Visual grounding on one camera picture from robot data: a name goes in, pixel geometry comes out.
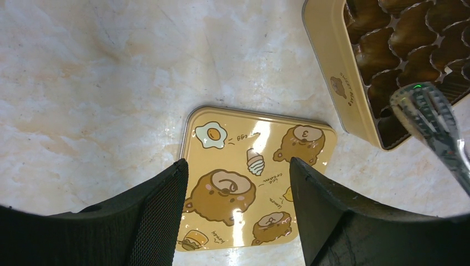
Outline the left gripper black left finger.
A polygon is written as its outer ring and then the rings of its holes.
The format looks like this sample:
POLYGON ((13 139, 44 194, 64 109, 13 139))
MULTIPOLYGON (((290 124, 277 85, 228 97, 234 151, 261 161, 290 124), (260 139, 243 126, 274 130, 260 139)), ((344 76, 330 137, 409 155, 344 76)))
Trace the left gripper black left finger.
POLYGON ((1 207, 2 265, 171 265, 188 184, 181 159, 80 212, 1 207))

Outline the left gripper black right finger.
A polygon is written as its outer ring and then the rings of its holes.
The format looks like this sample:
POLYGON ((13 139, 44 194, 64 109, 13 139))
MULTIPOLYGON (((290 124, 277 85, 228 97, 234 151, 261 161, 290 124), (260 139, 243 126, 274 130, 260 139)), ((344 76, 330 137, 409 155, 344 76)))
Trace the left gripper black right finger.
POLYGON ((438 218, 391 207, 299 158, 290 184, 306 265, 468 265, 469 215, 438 218))

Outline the yellow bear tin lid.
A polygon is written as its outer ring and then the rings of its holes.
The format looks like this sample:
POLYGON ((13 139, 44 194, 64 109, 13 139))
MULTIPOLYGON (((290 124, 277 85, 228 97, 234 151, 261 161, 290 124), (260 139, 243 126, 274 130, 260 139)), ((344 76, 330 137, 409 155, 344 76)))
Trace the yellow bear tin lid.
POLYGON ((188 185, 176 250, 284 244, 298 235, 293 157, 324 173, 333 128, 304 119, 202 106, 185 127, 188 185))

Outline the silver metal tongs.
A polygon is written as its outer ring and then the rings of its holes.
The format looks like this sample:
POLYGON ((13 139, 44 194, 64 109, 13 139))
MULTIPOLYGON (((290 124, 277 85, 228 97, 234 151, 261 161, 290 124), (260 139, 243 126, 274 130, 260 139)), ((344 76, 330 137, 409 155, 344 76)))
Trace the silver metal tongs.
POLYGON ((390 96, 390 106, 404 128, 426 145, 469 194, 469 154, 452 105, 432 83, 415 83, 390 96))

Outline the gold chocolate tin box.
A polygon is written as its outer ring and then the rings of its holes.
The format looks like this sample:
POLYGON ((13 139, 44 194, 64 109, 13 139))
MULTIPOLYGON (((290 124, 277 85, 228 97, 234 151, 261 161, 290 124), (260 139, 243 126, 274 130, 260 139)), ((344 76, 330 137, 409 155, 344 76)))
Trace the gold chocolate tin box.
POLYGON ((390 96, 430 82, 469 94, 469 2, 305 1, 304 26, 343 129, 383 150, 409 134, 390 96))

